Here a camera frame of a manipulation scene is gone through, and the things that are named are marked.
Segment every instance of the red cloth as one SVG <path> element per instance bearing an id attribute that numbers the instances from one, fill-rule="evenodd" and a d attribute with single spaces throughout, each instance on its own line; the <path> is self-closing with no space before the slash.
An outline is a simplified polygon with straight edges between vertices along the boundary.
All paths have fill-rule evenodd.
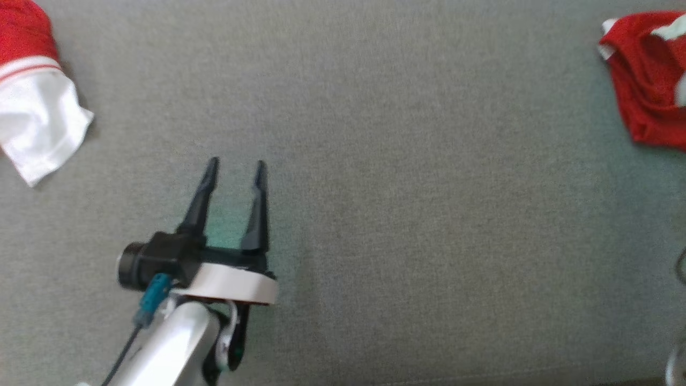
<path id="1" fill-rule="evenodd" d="M 684 12 L 646 12 L 619 19 L 600 40 L 615 50 L 607 59 L 617 103 L 636 142 L 686 151 L 686 108 L 674 103 L 686 72 L 686 36 L 663 40 L 653 30 Z"/>
<path id="2" fill-rule="evenodd" d="M 50 19 L 30 0 L 0 0 L 0 67 L 27 56 L 58 59 Z"/>

